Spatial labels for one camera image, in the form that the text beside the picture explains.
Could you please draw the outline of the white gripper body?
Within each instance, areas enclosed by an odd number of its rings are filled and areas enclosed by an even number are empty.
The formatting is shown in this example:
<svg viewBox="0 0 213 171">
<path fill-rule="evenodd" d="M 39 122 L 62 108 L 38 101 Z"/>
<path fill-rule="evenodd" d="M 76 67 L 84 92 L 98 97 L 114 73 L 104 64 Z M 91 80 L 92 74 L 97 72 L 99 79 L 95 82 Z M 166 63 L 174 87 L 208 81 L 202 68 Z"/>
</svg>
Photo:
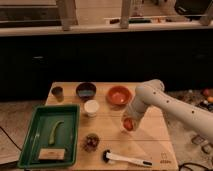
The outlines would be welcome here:
<svg viewBox="0 0 213 171">
<path fill-rule="evenodd" d="M 134 98 L 131 102 L 127 104 L 122 116 L 122 120 L 125 120 L 126 118 L 131 118 L 134 122 L 139 122 L 144 117 L 144 114 L 147 109 L 147 104 L 145 104 L 138 98 Z"/>
</svg>

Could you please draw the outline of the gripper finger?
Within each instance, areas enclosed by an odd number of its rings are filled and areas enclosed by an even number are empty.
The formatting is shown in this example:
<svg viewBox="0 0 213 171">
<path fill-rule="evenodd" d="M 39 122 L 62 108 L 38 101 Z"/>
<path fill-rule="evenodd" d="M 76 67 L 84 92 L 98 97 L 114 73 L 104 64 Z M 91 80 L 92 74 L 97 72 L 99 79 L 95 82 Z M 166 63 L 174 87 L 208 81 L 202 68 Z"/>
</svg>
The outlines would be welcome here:
<svg viewBox="0 0 213 171">
<path fill-rule="evenodd" d="M 121 127 L 123 130 L 127 131 L 126 129 L 126 118 L 121 118 Z"/>
<path fill-rule="evenodd" d="M 134 123 L 134 131 L 136 131 L 136 130 L 139 128 L 140 123 L 141 123 L 141 120 L 135 120 L 135 123 Z"/>
</svg>

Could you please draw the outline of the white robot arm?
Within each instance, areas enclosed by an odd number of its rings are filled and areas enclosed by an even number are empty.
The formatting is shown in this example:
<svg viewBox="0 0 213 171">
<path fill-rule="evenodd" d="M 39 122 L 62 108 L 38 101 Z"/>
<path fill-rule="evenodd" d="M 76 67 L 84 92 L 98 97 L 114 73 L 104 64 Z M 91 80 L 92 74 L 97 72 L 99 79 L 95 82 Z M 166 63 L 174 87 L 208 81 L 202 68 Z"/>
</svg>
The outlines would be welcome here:
<svg viewBox="0 0 213 171">
<path fill-rule="evenodd" d="M 156 106 L 192 128 L 202 138 L 213 144 L 213 113 L 164 93 L 161 80 L 153 79 L 140 83 L 135 88 L 135 96 L 128 103 L 122 116 L 123 127 L 135 131 L 147 109 Z"/>
</svg>

